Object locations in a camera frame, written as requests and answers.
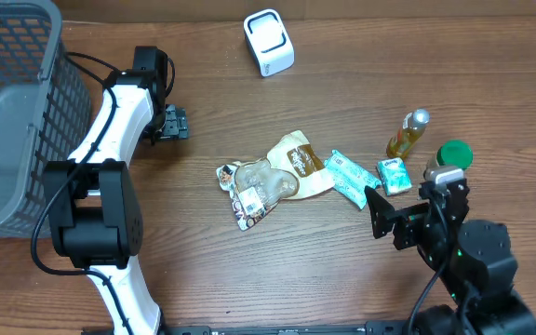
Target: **teal packet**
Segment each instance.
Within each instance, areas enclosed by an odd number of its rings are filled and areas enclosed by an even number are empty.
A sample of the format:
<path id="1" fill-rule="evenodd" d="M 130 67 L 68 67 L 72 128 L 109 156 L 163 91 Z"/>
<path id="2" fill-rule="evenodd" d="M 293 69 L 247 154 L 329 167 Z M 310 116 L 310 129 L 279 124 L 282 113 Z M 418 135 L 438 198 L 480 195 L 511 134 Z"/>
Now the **teal packet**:
<path id="1" fill-rule="evenodd" d="M 375 189 L 382 185 L 376 176 L 337 150 L 332 150 L 332 157 L 327 159 L 324 165 L 332 173 L 334 189 L 353 201 L 360 209 L 363 209 L 368 202 L 365 187 Z"/>
<path id="2" fill-rule="evenodd" d="M 400 158 L 383 160 L 378 163 L 378 172 L 382 178 L 383 189 L 387 195 L 408 191 L 410 184 L 409 172 Z"/>

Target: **yellow liquid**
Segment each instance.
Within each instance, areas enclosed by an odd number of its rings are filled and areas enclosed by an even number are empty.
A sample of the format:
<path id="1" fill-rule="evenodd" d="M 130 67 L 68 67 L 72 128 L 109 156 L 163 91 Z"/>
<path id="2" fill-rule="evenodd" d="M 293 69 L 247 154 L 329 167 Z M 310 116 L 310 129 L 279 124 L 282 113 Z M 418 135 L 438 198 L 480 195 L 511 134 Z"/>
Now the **yellow liquid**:
<path id="1" fill-rule="evenodd" d="M 403 160 L 409 155 L 410 149 L 415 145 L 415 142 L 423 135 L 425 127 L 421 129 L 413 129 L 410 127 L 400 128 L 396 135 L 388 142 L 386 154 L 390 158 L 400 157 Z"/>

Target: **snack bag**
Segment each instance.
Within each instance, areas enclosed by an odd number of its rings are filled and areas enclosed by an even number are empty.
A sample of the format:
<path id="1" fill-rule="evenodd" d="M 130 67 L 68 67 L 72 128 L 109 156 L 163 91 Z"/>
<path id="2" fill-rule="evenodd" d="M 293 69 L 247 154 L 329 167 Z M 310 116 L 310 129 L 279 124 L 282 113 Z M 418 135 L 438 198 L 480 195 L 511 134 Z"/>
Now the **snack bag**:
<path id="1" fill-rule="evenodd" d="M 285 137 L 255 162 L 233 162 L 216 170 L 223 191 L 229 192 L 242 231 L 256 225 L 281 199 L 303 199 L 334 186 L 322 161 L 299 130 Z"/>
<path id="2" fill-rule="evenodd" d="M 324 164 L 334 177 L 334 189 L 353 201 L 359 209 L 363 209 L 368 202 L 365 187 L 375 189 L 382 185 L 376 176 L 339 153 L 338 150 L 332 150 L 332 157 Z"/>

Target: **mesh basket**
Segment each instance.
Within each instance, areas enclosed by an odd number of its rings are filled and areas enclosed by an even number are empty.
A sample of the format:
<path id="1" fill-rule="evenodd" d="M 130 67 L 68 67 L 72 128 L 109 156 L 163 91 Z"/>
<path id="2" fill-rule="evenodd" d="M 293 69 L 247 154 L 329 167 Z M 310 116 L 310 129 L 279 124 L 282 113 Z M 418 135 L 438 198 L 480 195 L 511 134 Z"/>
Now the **mesh basket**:
<path id="1" fill-rule="evenodd" d="M 48 0 L 0 0 L 0 237 L 30 236 L 45 164 L 66 159 L 87 131 L 90 98 L 60 33 Z"/>

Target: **white container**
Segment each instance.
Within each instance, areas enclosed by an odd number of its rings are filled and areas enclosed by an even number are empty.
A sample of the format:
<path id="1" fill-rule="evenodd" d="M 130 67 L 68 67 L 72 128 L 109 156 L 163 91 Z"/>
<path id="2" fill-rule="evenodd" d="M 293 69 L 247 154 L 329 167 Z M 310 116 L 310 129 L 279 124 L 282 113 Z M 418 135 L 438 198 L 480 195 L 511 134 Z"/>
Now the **white container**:
<path id="1" fill-rule="evenodd" d="M 295 61 L 295 51 L 280 15 L 273 9 L 251 14 L 243 22 L 249 51 L 264 77 L 279 73 Z"/>

